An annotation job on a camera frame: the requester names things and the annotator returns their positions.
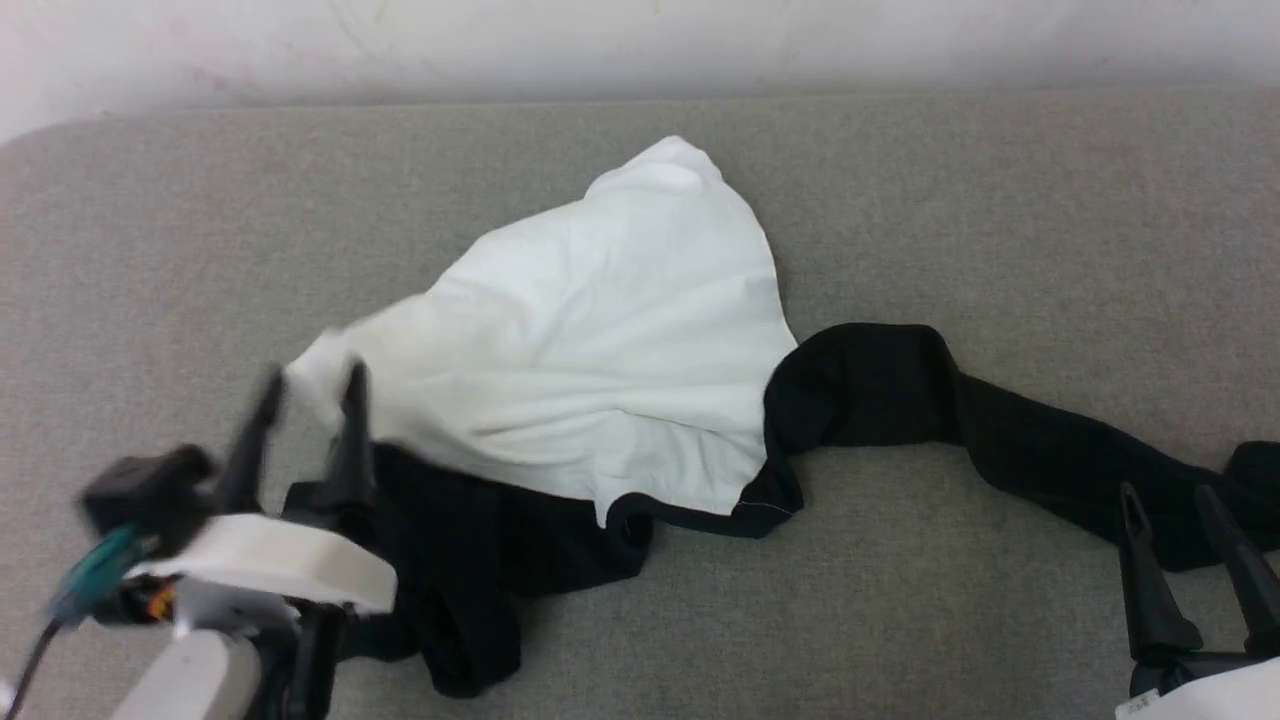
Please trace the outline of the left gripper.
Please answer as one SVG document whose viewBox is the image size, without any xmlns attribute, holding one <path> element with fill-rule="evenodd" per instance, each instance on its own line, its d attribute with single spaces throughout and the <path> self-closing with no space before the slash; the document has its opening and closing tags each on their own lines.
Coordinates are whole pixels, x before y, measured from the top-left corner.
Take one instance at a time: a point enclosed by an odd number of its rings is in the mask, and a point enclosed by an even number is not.
<svg viewBox="0 0 1280 720">
<path fill-rule="evenodd" d="M 215 483 L 218 512 L 261 512 L 285 397 L 270 366 Z M 314 496 L 339 521 L 375 507 L 369 370 L 352 364 L 340 429 Z M 177 555 L 128 579 L 173 629 L 125 697 L 128 719 L 325 719 L 346 629 L 396 605 L 394 568 L 337 532 L 262 514 L 214 518 Z"/>
</svg>

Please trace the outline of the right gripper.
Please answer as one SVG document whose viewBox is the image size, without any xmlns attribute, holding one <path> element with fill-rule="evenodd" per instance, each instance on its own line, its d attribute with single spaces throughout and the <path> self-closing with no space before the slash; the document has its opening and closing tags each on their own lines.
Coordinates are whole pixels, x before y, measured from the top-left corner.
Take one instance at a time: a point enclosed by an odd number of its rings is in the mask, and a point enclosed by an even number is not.
<svg viewBox="0 0 1280 720">
<path fill-rule="evenodd" d="M 1117 551 L 1128 646 L 1135 667 L 1116 719 L 1277 719 L 1279 579 L 1210 486 L 1196 506 L 1228 570 L 1248 637 L 1247 653 L 1204 652 L 1181 614 L 1153 550 L 1153 527 L 1137 489 L 1119 486 Z"/>
</svg>

